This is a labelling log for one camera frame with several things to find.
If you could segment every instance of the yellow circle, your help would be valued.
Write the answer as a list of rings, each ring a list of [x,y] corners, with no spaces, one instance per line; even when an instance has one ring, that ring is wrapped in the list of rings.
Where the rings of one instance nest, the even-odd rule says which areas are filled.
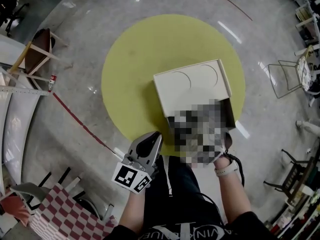
[[[112,45],[102,71],[101,91],[110,118],[130,141],[152,131],[163,135],[162,155],[174,155],[153,75],[221,59],[228,77],[234,119],[245,101],[245,78],[236,51],[209,24],[189,16],[162,14],[128,28]]]

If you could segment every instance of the red tape line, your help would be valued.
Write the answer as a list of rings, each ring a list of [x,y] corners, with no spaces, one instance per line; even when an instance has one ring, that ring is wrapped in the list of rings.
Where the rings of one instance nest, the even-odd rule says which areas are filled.
[[[245,16],[247,16],[251,21],[253,21],[252,18],[249,17],[248,14],[246,14],[243,10],[240,9],[239,6],[237,6],[236,4],[234,4],[233,2],[231,2],[230,0],[227,0],[229,3],[233,4],[235,7],[237,7]]]
[[[116,155],[116,153],[110,148],[108,147],[106,144],[104,144],[102,142],[101,139],[99,139],[96,135],[94,135],[89,129],[88,127],[86,127],[80,120],[79,118],[71,112],[71,110],[66,106],[66,104],[56,95],[56,93],[53,93],[53,96],[56,98],[56,100],[62,105],[62,107],[64,107],[64,109],[78,122],[79,125],[81,125],[88,134],[90,134],[98,143],[100,143],[102,146],[106,147],[108,150],[110,150],[113,154]]]

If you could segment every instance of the red and white checkered cloth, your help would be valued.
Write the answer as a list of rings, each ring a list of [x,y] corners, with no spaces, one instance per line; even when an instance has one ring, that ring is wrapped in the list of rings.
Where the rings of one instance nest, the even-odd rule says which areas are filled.
[[[116,225],[114,216],[104,224],[82,208],[58,183],[30,222],[30,227],[44,240],[101,240]]]

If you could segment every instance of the wrist strap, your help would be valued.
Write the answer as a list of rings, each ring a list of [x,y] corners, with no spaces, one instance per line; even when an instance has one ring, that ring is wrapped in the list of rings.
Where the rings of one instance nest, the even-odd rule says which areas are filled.
[[[226,168],[219,169],[219,170],[214,169],[215,174],[216,174],[217,177],[228,175],[228,174],[230,174],[230,173],[232,173],[232,172],[234,172],[236,170],[238,170],[238,166],[236,164],[236,161],[234,161],[234,160]]]

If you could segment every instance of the polished concrete floor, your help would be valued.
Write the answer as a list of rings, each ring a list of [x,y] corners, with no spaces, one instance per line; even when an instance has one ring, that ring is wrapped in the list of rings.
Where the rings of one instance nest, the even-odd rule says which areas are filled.
[[[20,24],[11,29],[10,34],[12,39],[27,44],[35,35],[39,25],[60,1],[61,0],[19,0],[17,9],[27,3],[29,3],[29,7],[25,7],[19,14],[23,17]]]
[[[277,99],[271,81],[276,91],[283,93],[284,75],[274,68],[270,80],[265,69],[278,60],[296,61],[294,51],[304,47],[295,29],[297,6],[292,0],[230,1],[249,17],[228,0],[62,0],[42,26],[69,42],[67,48],[56,45],[53,52],[72,61],[73,68],[51,61],[40,73],[58,72],[54,92],[115,153],[126,153],[130,142],[108,117],[101,94],[103,64],[116,38],[141,19],[159,14],[188,15],[212,25],[232,44],[242,63],[245,103],[237,128],[231,131],[230,153],[241,159],[245,191],[253,210],[265,221],[280,209],[285,196],[263,181],[281,183],[290,169],[281,149],[297,159],[307,157],[306,150],[316,138],[298,131],[295,121],[316,117],[318,105],[309,108],[301,89]],[[294,85],[293,71],[287,73]],[[119,218],[128,192],[111,182],[117,161],[53,96],[40,99],[25,147],[24,182],[39,183],[51,171],[48,185],[52,185],[71,167],[71,176],[81,175],[80,186],[100,202],[100,208],[103,203],[114,204]],[[196,168],[194,172],[201,191],[222,207],[214,168]]]

